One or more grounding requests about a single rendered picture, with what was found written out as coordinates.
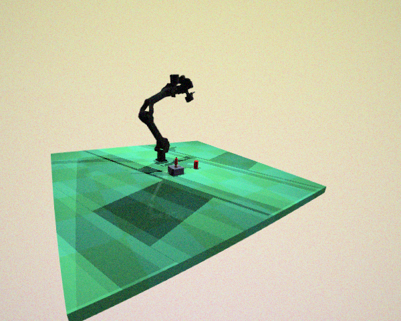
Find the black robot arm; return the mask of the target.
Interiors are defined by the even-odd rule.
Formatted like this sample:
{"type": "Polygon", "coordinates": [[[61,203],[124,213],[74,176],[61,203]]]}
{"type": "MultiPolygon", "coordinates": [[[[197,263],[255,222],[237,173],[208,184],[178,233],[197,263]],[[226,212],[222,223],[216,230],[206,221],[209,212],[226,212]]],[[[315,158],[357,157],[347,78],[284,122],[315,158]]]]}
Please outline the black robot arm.
{"type": "MultiPolygon", "coordinates": [[[[155,159],[158,162],[167,161],[165,159],[165,154],[168,152],[170,144],[167,138],[162,137],[161,133],[157,129],[156,124],[154,123],[154,104],[160,101],[161,99],[172,96],[175,98],[175,94],[179,94],[181,92],[180,86],[177,86],[180,83],[179,74],[170,75],[170,83],[167,83],[161,91],[152,97],[145,99],[143,105],[140,107],[140,111],[138,113],[138,118],[149,127],[150,131],[153,133],[154,138],[156,139],[156,146],[154,147],[154,151],[157,152],[157,158],[155,159]],[[145,111],[145,109],[149,106],[149,111],[145,111]],[[161,150],[163,149],[163,150],[161,150]]],[[[181,83],[183,86],[183,90],[187,91],[189,88],[193,88],[193,84],[189,78],[185,78],[184,82],[181,83]]]]}

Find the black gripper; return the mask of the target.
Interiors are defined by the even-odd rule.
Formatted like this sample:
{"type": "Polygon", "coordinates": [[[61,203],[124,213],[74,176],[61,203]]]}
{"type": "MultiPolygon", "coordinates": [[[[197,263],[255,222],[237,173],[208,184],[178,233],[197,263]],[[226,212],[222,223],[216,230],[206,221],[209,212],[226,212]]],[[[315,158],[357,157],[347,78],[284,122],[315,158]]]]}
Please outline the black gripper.
{"type": "Polygon", "coordinates": [[[194,94],[195,92],[188,93],[188,90],[187,90],[187,91],[183,90],[183,86],[181,85],[181,83],[184,82],[185,76],[184,76],[184,75],[181,75],[181,76],[179,77],[179,79],[180,79],[180,85],[179,85],[179,86],[180,86],[180,89],[181,89],[180,94],[183,94],[183,93],[186,94],[185,100],[186,100],[187,103],[190,102],[190,101],[192,101],[192,100],[194,100],[192,94],[194,94]]]}

